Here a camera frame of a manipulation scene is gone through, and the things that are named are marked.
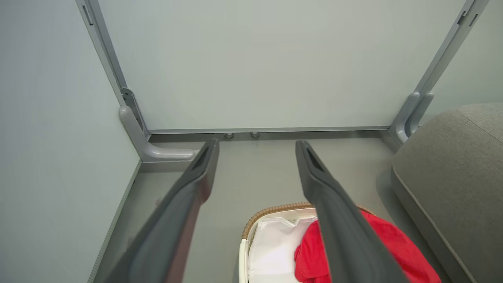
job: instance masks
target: gray floor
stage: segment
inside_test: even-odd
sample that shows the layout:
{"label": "gray floor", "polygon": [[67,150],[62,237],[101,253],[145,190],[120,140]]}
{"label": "gray floor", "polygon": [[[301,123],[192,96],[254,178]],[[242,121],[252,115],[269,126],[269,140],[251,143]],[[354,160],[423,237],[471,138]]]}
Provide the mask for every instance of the gray floor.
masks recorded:
{"label": "gray floor", "polygon": [[[270,206],[306,201],[294,153],[298,138],[310,142],[356,204],[395,223],[436,267],[431,250],[391,190],[389,169],[393,152],[379,136],[377,131],[309,132],[270,133],[259,138],[236,134],[232,139],[222,139],[213,191],[199,212],[184,282],[237,282],[239,243],[250,217]],[[210,137],[154,136],[151,142],[160,147],[198,149]],[[183,169],[184,164],[142,166],[97,279],[124,252]],[[438,272],[444,277],[441,269]]]}

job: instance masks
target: gray sofa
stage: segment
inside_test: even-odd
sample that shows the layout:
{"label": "gray sofa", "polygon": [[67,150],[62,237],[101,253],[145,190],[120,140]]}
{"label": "gray sofa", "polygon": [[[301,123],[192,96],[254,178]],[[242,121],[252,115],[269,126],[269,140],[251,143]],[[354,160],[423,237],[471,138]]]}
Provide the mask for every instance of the gray sofa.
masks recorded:
{"label": "gray sofa", "polygon": [[503,282],[503,103],[438,115],[392,164],[395,193],[452,282]]}

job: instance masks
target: red clothing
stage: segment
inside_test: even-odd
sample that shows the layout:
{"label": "red clothing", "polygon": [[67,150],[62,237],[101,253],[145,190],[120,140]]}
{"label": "red clothing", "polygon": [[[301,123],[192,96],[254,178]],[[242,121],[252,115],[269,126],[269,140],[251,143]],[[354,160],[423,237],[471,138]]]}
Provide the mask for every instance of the red clothing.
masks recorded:
{"label": "red clothing", "polygon": [[[399,228],[372,214],[364,211],[361,213],[411,283],[441,283],[437,273],[421,251]],[[296,261],[295,277],[300,282],[331,282],[318,221],[307,228],[300,246],[295,250],[294,260]]]}

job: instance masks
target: laundry basket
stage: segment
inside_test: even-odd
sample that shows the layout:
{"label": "laundry basket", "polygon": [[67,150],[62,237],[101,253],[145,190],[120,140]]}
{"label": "laundry basket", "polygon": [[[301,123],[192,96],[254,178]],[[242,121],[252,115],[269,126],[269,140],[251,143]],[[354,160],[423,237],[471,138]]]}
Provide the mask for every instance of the laundry basket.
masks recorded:
{"label": "laundry basket", "polygon": [[[358,207],[367,213],[373,214],[363,207]],[[248,283],[248,253],[254,240],[257,224],[267,218],[284,218],[295,221],[300,218],[316,217],[316,209],[309,202],[273,206],[257,212],[246,224],[239,245],[239,283]]]}

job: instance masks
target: white partition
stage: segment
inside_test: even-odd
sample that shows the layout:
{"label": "white partition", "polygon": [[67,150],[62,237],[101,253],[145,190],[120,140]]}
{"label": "white partition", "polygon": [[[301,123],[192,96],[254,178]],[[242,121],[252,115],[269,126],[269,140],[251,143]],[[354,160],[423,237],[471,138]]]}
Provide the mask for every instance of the white partition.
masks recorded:
{"label": "white partition", "polygon": [[421,120],[473,103],[503,102],[503,1],[490,0],[433,88]]}
{"label": "white partition", "polygon": [[75,1],[0,2],[0,282],[87,282],[139,157]]}
{"label": "white partition", "polygon": [[389,126],[464,3],[100,0],[153,132]]}

